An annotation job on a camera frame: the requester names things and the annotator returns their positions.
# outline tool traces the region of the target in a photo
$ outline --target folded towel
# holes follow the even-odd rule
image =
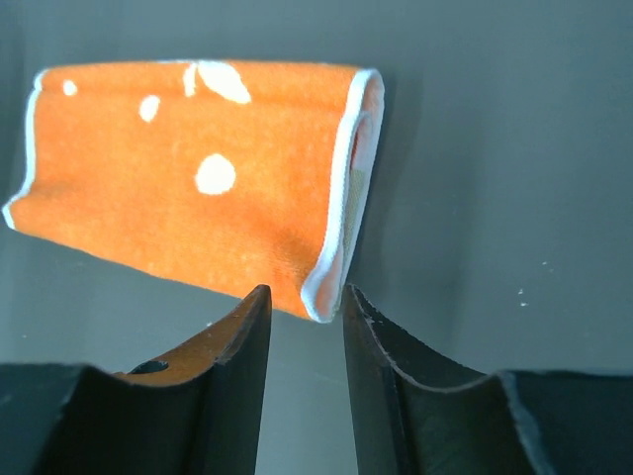
[[[383,116],[378,71],[176,60],[53,68],[26,114],[19,232],[331,321]]]

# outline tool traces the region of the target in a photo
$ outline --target gray surface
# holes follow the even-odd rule
[[[387,120],[350,280],[478,369],[630,368],[633,3],[0,8],[0,198],[21,179],[24,99],[44,66],[168,57],[376,66]],[[0,302],[0,359],[121,370],[234,300],[2,228]],[[355,472],[341,332],[340,319],[275,317],[258,474]]]

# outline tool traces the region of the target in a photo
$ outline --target towel hem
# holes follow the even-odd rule
[[[306,307],[308,316],[318,323],[325,324],[333,320],[340,301],[342,283],[347,278],[351,264],[378,148],[384,110],[383,93],[382,77],[376,69],[358,71],[350,83],[345,112],[338,125],[332,157],[327,225],[323,246],[314,269],[301,289],[302,302]],[[371,117],[364,118],[363,115],[364,113],[366,115],[367,112],[370,113]],[[367,142],[357,145],[357,155],[359,156],[356,157],[358,163],[355,163],[354,167],[360,168],[365,176],[356,214],[349,217],[353,221],[349,248],[345,255],[341,256],[352,150],[361,122],[369,123],[369,133]],[[364,149],[363,156],[359,152],[361,148]]]
[[[27,113],[25,117],[25,173],[24,179],[22,181],[22,185],[16,194],[14,194],[9,201],[5,203],[2,207],[2,216],[4,217],[4,221],[7,226],[16,230],[16,224],[13,220],[13,216],[11,215],[11,205],[13,205],[16,201],[21,200],[25,196],[29,194],[31,191],[31,187],[33,186],[33,182],[36,179],[36,140],[35,140],[35,112],[36,112],[36,103],[38,101],[38,97],[42,92],[42,78],[46,74],[47,69],[41,71],[35,78],[34,82],[34,90],[31,92],[29,96],[29,101],[27,103]]]

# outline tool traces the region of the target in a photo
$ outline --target orange fabric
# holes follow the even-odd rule
[[[358,69],[229,61],[214,90],[195,64],[46,72],[15,229],[236,297],[265,283],[276,308],[306,318],[300,289],[323,243]]]

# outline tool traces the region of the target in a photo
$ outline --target white polka dot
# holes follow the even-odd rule
[[[196,67],[196,63],[192,62],[182,75],[186,97],[191,97],[196,93]]]
[[[198,72],[205,85],[225,99],[238,104],[250,102],[248,89],[230,64],[222,61],[199,61]]]
[[[151,122],[151,120],[156,115],[156,112],[158,112],[159,105],[160,105],[160,98],[158,96],[154,96],[154,95],[147,96],[142,101],[140,101],[140,106],[138,107],[138,114],[144,121]]]
[[[66,96],[74,96],[77,93],[77,86],[70,79],[63,81],[63,93]]]
[[[232,188],[234,182],[235,168],[219,153],[205,158],[196,173],[198,191],[205,195],[222,195]]]

